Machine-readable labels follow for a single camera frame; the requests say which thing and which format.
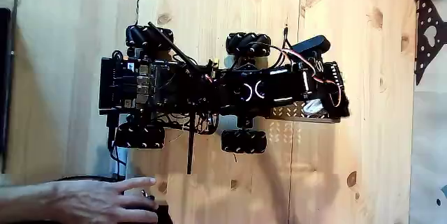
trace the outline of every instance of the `black object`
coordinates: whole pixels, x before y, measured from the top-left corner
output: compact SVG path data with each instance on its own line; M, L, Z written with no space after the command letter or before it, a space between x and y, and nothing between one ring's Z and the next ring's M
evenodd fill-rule
M99 111L112 118L108 120L112 129L109 144L115 141L118 147L160 149L164 145L163 128L186 130L187 173L191 174L194 134L213 134L219 115L237 116L239 128L222 133L222 149L248 154L265 151L265 133L250 128L254 117L268 117L274 107L321 99L330 119L349 116L339 67L335 62L323 63L321 56L329 50L329 41L317 36L291 45L286 30L284 33L284 44L296 53L287 55L292 65L258 69L255 58L270 54L270 38L232 33L227 37L227 52L239 61L229 69L218 69L211 60L203 66L195 64L174 45L171 30L156 28L152 23L130 26L126 30L128 57L115 51L112 58L101 62ZM182 61L158 59L161 51L170 49ZM339 106L333 101L338 97L342 98ZM117 114L131 117L119 126L115 136Z
M11 86L13 79L13 59L15 43L15 24L18 0L14 0L11 12L7 8L0 8L0 156L1 173L6 172L8 149L8 120L11 100Z
M422 80L425 69L447 44L447 22L444 22L432 0L419 0L418 16L418 51L416 57L416 85ZM436 28L434 42L430 45L425 32L429 27Z

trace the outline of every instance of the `white led light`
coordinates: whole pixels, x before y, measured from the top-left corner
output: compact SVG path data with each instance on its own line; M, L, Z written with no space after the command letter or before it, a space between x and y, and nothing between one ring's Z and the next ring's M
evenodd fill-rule
M246 87L250 89L250 96L245 100L246 102L250 101L251 97L253 96L253 89L248 84L244 84Z
M273 101L274 102L282 102L282 101L288 101L288 100L292 100L293 98L292 97L288 97L288 98L277 98L277 99L274 99Z
M257 95L258 97L260 97L260 98L265 98L265 97L262 96L262 95L259 93L259 91L258 91L258 86L259 86L260 83L261 83L260 80L256 83L256 86L254 87L254 92L256 93L256 95Z
M286 69L284 69L284 70L274 70L274 71L270 71L270 74L271 75L275 75L275 74L286 73L286 72L287 72Z
M306 91L309 91L309 84L307 84L307 73L305 71L302 72L302 78L305 81Z

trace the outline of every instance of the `black wheel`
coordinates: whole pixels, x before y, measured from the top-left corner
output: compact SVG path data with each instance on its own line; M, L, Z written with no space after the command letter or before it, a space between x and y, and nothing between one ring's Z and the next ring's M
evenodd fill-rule
M265 34L231 33L226 39L226 51L235 56L266 57L272 40Z

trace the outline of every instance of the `cable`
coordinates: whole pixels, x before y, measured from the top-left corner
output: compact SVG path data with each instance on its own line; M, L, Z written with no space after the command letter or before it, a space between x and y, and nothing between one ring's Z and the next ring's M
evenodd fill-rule
M115 143L113 143L113 145L112 145L112 150L110 151L110 157L113 160L117 161L117 163L120 163L120 164L126 166L127 164L124 161L121 161L118 157L113 156L113 151L114 150L117 150L117 154L118 154L118 149L117 149L117 146L115 145Z
M179 57L179 55L178 54L174 54L173 55L173 59L174 60L176 60L177 62L181 62L181 61L183 61L182 59L178 59L177 57ZM194 58L192 58L192 57L188 57L188 56L186 56L189 60L191 60L192 62L194 62L195 64L197 64L197 61L194 59Z
M155 92L158 92L158 91L162 90L164 87L168 86L173 81L175 74L177 74L177 73L174 73L174 75L165 84L160 86Z
M71 177L63 177L56 181L78 181L78 180L104 181L104 182L110 182L110 183L119 181L115 178L102 177L102 176L96 176L96 175L78 175L78 176L71 176Z
M332 96L329 94L330 100L332 101L332 104L335 107L339 107L340 103L342 103L342 88L340 88L340 86L338 84L336 84L334 81L332 80L326 80L325 82L329 83L329 84L334 84L335 86L337 86L338 88L338 103L335 105L334 104L334 100L332 99Z
M280 49L280 48L278 48L278 47L276 47L276 46L274 46L274 45L270 45L270 44L267 44L267 43L252 42L252 43L249 43L249 45L250 45L250 44L254 44L254 45L264 45L264 46L271 47L271 48L273 48L273 49L275 49L275 50L278 50L278 51L280 52L280 54L283 56L283 59L285 59L286 57L288 58L287 54L286 54L285 51L284 51L284 50L287 50L287 49L282 50L282 49ZM268 67L268 68L266 68L266 69L267 69L267 70L270 70L270 69L272 69L272 68L276 68L276 67L278 66L278 63L279 63L280 61L282 61L282 62L281 62L281 64L282 64L282 63L284 62L284 60L280 60L280 59L281 59L281 57L278 57L277 62L276 62L274 65L272 65L272 66L270 66L270 67Z
M118 154L118 147L115 147L115 150L117 150L117 178L119 178L119 166L120 166L120 159L119 159L119 154Z
M323 80L321 80L321 79L315 77L315 75L316 75L315 67L314 67L311 63L309 63L308 60L306 60L306 59L305 59L303 56L301 56L300 54L294 52L293 50L283 49L283 51L285 51L285 52L287 52L287 53L289 53L289 54L292 54L292 55L298 57L299 59L301 59L301 61L303 61L305 64L307 64L307 65L313 70L313 72L314 72L314 74L312 75L312 78L314 78L314 80L316 80L317 82L320 82L320 83L329 83L329 84L334 84L334 85L336 85L337 88L338 88L338 102L337 102L337 104L334 104L334 100L332 99L332 96L331 96L330 94L329 94L329 96L330 96L330 100L332 101L332 104L333 104L335 107L339 107L339 106L340 106L340 103L342 103L342 88L341 88L338 84L336 84L336 83L335 83L334 81L332 81L332 80L324 80L324 81L323 81Z

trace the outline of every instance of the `wood grain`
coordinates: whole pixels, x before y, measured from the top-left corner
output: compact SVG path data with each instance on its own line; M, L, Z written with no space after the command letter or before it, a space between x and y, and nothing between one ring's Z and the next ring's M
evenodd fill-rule
M443 21L447 20L446 0L432 0ZM447 185L445 164L444 83L447 48L443 47L427 66L424 76L414 91L413 152L411 155L410 222L423 224L445 223L447 199L443 192Z
M7 171L17 183L109 173L100 59L125 50L135 4L20 0Z
M343 70L351 117L294 125L290 223L408 223L415 1L302 9L300 39L331 41L324 57Z
M140 0L140 23L157 22L174 31L176 44L205 63L220 59L229 67L225 40L230 32L255 31L282 42L287 24L298 31L300 0ZM295 42L297 34L291 33ZM277 54L269 58L270 65ZM222 125L232 125L234 120ZM163 151L135 151L135 173L154 175L151 191L166 199L176 223L286 223L291 164L292 123L258 122L272 137L263 155L221 151L220 136L196 137L193 174L186 176L187 133ZM166 141L180 133L169 131Z

